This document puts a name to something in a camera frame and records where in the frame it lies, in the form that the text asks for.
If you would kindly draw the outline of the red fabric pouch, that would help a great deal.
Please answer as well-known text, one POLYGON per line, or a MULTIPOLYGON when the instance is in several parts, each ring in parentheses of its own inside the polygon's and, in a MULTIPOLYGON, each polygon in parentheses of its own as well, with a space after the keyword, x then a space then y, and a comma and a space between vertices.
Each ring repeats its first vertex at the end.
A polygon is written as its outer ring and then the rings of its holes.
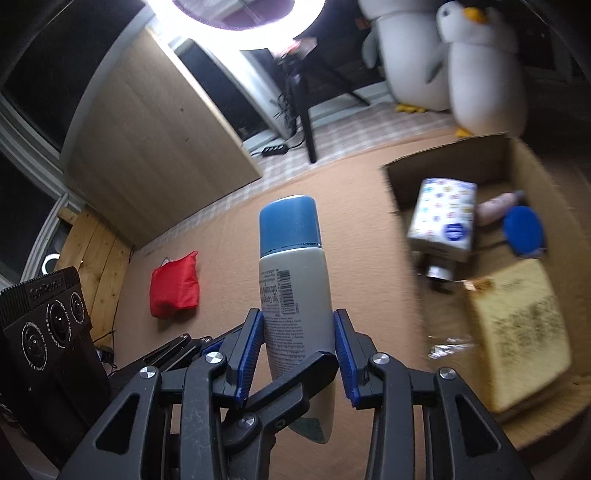
POLYGON ((197 251, 168 261, 151 274, 149 287, 150 314, 157 319, 169 319, 199 303, 200 286, 197 277, 197 251))

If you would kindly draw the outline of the white patterned tissue pack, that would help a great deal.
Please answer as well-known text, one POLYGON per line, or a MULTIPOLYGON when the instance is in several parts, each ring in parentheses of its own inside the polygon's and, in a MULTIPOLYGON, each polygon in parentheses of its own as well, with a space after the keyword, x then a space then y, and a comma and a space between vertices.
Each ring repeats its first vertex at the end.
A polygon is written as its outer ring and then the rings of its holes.
POLYGON ((472 252, 475 183, 427 178, 422 182, 407 234, 414 251, 467 263, 472 252))

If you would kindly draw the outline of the blue round cream jar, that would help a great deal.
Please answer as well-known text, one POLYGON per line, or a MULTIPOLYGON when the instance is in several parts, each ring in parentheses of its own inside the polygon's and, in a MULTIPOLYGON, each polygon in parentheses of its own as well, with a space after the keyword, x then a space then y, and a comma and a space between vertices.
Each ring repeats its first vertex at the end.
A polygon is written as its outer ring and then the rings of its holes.
POLYGON ((515 206, 502 222, 504 237, 512 252, 523 258, 539 257, 545 248, 545 232, 536 212, 515 206))

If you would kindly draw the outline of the small pink bottle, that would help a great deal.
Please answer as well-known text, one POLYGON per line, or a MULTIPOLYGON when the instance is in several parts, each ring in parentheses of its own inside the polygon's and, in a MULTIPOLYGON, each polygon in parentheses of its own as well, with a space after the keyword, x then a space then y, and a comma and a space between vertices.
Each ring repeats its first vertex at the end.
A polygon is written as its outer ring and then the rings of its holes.
POLYGON ((480 203, 475 209, 476 225, 481 227, 491 225, 504 218, 512 208, 524 204, 525 201, 525 192, 515 190, 480 203))

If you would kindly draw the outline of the packaged toast bread loaf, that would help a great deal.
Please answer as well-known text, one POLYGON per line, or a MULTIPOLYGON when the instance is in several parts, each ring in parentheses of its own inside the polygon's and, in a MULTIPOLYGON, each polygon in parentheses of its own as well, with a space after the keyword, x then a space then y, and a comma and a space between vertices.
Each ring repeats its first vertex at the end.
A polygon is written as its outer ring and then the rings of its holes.
POLYGON ((541 261, 520 260, 465 280, 463 287, 490 411, 501 414, 516 407, 569 370, 565 321, 541 261))

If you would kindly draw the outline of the small silver tube package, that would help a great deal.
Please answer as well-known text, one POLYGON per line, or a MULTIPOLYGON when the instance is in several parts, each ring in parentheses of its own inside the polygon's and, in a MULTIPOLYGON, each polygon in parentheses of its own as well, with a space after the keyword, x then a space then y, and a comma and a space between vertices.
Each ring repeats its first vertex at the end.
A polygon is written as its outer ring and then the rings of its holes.
POLYGON ((457 262, 434 254, 428 255, 426 276, 438 282, 452 282, 455 276, 457 262))

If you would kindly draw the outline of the large penguin plush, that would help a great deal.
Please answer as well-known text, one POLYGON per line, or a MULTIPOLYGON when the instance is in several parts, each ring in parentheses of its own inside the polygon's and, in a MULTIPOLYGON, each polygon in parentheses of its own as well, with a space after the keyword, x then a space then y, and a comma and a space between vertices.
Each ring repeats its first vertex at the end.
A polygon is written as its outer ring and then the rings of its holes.
POLYGON ((436 14, 441 1, 360 0, 377 36, 385 78, 398 109, 442 112, 450 108, 448 77, 426 81, 431 55, 440 45, 436 14))

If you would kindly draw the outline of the pine wood headboard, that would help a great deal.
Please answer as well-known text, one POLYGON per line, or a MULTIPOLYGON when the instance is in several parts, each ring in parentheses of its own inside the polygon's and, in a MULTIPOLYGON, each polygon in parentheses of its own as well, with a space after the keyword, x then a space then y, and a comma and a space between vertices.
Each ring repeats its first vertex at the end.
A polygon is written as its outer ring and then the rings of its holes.
POLYGON ((114 346, 115 315, 132 247, 93 209, 62 207, 58 218, 71 226, 57 262, 77 269, 90 315, 91 338, 98 346, 114 346))

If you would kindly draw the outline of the light wood cabinet panel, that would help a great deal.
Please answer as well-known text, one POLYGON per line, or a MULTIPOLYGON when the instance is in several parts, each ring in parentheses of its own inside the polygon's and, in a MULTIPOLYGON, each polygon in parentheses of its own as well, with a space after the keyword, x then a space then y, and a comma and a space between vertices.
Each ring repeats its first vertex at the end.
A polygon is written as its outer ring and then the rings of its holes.
POLYGON ((67 185, 136 247, 260 176, 228 120, 150 29, 98 89, 65 168, 67 185))

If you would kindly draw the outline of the small penguin plush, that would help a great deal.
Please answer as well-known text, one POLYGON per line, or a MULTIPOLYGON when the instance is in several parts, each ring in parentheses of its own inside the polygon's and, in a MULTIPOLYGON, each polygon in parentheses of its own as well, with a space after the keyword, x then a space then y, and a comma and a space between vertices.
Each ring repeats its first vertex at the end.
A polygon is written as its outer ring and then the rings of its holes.
POLYGON ((446 71, 456 135, 521 136, 528 109, 512 27, 494 7, 458 1, 439 7, 436 24, 440 43, 425 67, 425 82, 446 71))

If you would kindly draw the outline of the white blue lotion bottle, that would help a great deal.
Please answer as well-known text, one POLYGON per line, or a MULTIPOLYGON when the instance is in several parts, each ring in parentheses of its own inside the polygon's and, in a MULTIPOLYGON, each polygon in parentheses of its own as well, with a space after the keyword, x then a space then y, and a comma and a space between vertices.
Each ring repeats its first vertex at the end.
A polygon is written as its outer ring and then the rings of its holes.
POLYGON ((284 197, 259 213, 259 293, 270 375, 280 378, 317 352, 335 353, 329 270, 317 204, 284 197))

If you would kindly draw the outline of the black power strip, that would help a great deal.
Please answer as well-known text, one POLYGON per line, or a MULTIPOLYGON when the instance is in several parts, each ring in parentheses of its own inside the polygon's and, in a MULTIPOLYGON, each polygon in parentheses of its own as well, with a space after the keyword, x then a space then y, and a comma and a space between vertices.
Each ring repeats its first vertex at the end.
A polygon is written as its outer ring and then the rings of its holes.
POLYGON ((263 148, 260 155, 263 157, 286 155, 290 151, 290 146, 287 144, 270 145, 263 148))

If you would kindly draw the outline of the brown cardboard box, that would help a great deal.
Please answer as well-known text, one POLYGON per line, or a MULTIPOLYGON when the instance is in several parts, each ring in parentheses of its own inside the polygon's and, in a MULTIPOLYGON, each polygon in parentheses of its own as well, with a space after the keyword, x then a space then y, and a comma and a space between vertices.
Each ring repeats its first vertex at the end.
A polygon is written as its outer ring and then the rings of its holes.
POLYGON ((473 183, 479 201, 521 191, 542 247, 520 254, 501 223, 479 227, 448 287, 418 280, 431 367, 455 368, 524 449, 590 404, 590 231, 563 184, 523 141, 504 135, 400 146, 385 168, 408 225, 422 183, 473 183))

